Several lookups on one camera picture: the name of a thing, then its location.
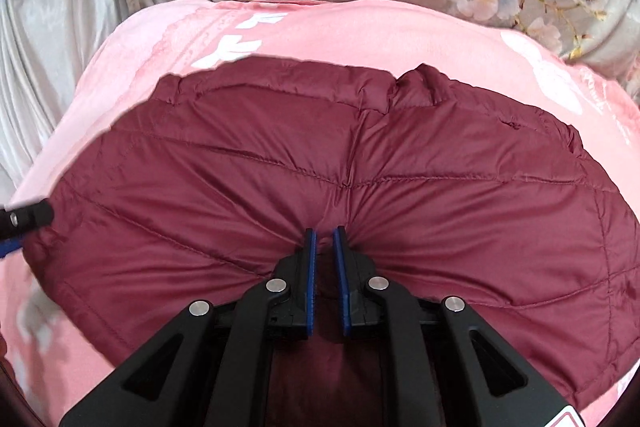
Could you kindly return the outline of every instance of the pink fabric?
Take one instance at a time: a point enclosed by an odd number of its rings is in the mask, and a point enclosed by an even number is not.
[[[640,215],[640,112],[618,84],[588,68],[565,66],[516,32],[380,0],[179,0],[137,13],[95,55],[71,108],[14,201],[46,196],[78,152],[145,100],[160,76],[214,67],[249,53],[368,66],[396,76],[426,62],[450,78],[541,107],[579,130],[585,149]],[[110,367],[65,317],[42,311],[46,304],[21,256],[0,264],[0,283],[6,289],[0,295],[0,322],[8,358],[38,412],[56,423]],[[41,320],[34,321],[38,313]],[[588,425],[599,422],[624,384],[584,412]]]

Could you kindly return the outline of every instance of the white sticker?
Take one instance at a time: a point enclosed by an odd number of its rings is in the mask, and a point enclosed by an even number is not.
[[[545,427],[584,427],[584,423],[575,409],[567,405]]]

